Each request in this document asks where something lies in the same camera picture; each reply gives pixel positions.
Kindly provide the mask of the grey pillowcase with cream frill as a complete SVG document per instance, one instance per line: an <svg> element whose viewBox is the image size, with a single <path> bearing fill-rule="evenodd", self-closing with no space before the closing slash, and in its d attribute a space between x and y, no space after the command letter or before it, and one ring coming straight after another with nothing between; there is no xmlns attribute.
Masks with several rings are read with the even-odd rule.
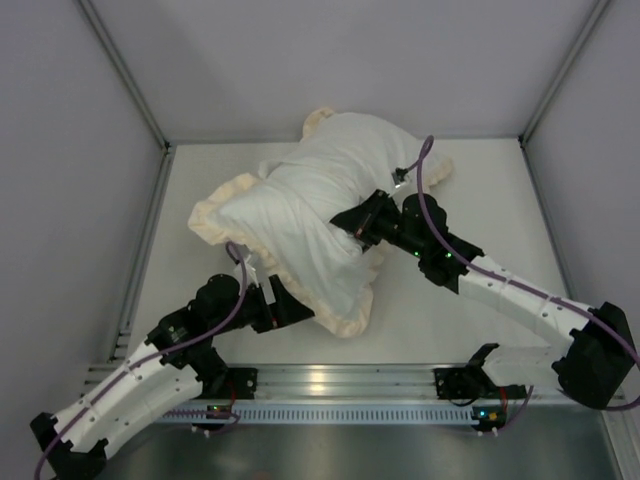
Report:
<svg viewBox="0 0 640 480"><path fill-rule="evenodd" d="M363 250L330 221L376 190L393 192L393 172L410 168L423 144L376 116L316 110L291 152L218 187L194 206L188 226L211 245L246 246L318 324L357 337L369 325L387 250Z"/></svg>

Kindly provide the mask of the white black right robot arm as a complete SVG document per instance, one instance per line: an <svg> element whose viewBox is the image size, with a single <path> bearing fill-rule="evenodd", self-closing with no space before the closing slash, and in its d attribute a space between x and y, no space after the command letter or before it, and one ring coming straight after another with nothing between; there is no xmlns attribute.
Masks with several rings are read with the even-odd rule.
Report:
<svg viewBox="0 0 640 480"><path fill-rule="evenodd" d="M614 395L639 363L621 308L570 301L513 275L451 233L445 210L428 194L412 194L397 205L377 190L331 222L366 247L385 241L414 255L434 285L492 308L546 342L484 345L467 364L481 378L496 387L556 388L585 407L615 410Z"/></svg>

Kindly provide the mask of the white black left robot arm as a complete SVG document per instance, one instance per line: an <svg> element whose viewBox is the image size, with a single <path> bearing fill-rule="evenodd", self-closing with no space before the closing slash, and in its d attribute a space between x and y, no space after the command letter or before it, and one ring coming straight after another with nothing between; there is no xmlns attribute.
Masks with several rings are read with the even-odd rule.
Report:
<svg viewBox="0 0 640 480"><path fill-rule="evenodd" d="M227 389L229 368L212 345L215 336L245 327L265 333L314 315L276 275L265 285L226 274L211 277L92 391L31 421L43 450L36 468L50 466L58 479L96 478L122 446L161 416Z"/></svg>

